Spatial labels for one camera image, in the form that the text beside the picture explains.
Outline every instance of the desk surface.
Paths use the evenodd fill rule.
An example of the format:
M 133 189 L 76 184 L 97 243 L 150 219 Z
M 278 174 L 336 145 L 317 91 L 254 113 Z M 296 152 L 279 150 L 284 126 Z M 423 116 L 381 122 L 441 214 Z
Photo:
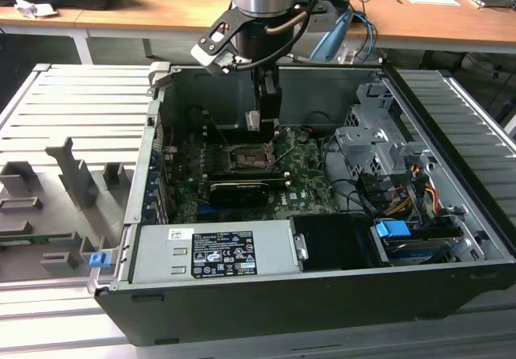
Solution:
M 471 0 L 456 0 L 460 6 L 411 4 L 408 0 L 369 0 L 368 19 L 377 26 L 381 40 L 407 40 L 462 44 L 516 45 L 516 12 L 478 9 Z M 358 0 L 351 0 L 362 11 Z M 353 25 L 348 35 L 364 36 L 363 27 Z
M 368 18 L 380 40 L 422 43 L 461 43 L 516 46 L 516 12 L 477 9 L 470 0 L 460 6 L 411 4 L 407 0 L 368 0 Z M 144 31 L 205 31 L 228 7 L 230 0 L 114 0 L 110 10 L 59 9 L 60 16 L 30 20 L 12 8 L 0 7 L 0 25 L 131 29 Z M 362 10 L 358 0 L 352 0 Z M 365 37 L 353 24 L 351 39 Z
M 76 27 L 204 32 L 231 0 L 114 0 L 110 10 L 84 10 Z
M 59 16 L 49 18 L 24 18 L 12 6 L 0 6 L 0 27 L 3 24 L 10 26 L 33 27 L 75 27 L 75 21 L 81 14 L 80 9 L 58 9 Z

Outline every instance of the white paper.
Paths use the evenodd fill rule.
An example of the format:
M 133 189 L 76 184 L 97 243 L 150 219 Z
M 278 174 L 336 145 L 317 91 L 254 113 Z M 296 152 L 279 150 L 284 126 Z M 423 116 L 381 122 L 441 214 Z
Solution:
M 438 6 L 460 6 L 455 0 L 408 0 L 413 4 L 435 4 Z
M 25 0 L 16 0 L 15 9 L 23 16 L 31 19 L 57 15 L 50 4 L 33 4 Z
M 194 228 L 170 228 L 169 240 L 191 240 Z

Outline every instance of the wooden desk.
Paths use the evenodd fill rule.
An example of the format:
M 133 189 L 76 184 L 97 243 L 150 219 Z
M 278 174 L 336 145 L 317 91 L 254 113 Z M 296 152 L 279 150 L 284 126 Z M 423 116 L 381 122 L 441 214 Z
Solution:
M 516 52 L 516 12 L 478 9 L 472 0 L 460 6 L 412 4 L 408 0 L 368 0 L 368 19 L 378 29 L 378 46 L 451 49 L 455 51 Z M 351 0 L 362 11 L 359 0 Z M 353 24 L 347 39 L 363 39 L 364 26 Z
M 110 10 L 84 10 L 76 27 L 204 32 L 231 0 L 114 0 Z
M 471 0 L 460 6 L 411 4 L 407 0 L 368 0 L 368 18 L 378 29 L 377 47 L 461 52 L 516 53 L 516 13 L 478 10 Z M 151 56 L 152 39 L 192 40 L 228 7 L 230 0 L 114 0 L 110 10 L 58 9 L 59 17 L 31 20 L 0 7 L 0 27 L 8 33 L 73 37 L 81 62 L 93 63 L 90 37 L 138 38 Z M 362 10 L 358 0 L 352 0 Z M 344 49 L 362 44 L 365 28 L 353 24 Z

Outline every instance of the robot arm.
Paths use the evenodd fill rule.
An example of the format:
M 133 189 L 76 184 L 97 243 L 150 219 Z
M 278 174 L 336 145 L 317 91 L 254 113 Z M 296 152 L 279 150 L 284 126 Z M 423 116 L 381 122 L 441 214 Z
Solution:
M 305 31 L 329 31 L 348 0 L 233 0 L 192 55 L 214 74 L 274 64 Z M 294 34 L 294 26 L 301 24 Z

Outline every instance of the black cylinder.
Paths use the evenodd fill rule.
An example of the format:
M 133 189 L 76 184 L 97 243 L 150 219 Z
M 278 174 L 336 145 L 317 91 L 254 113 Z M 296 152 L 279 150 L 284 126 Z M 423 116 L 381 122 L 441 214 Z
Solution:
M 293 28 L 278 35 L 268 35 L 265 28 L 279 26 L 291 18 L 290 14 L 277 18 L 257 19 L 248 23 L 236 35 L 236 49 L 239 54 L 252 61 L 259 61 L 275 53 L 293 38 Z

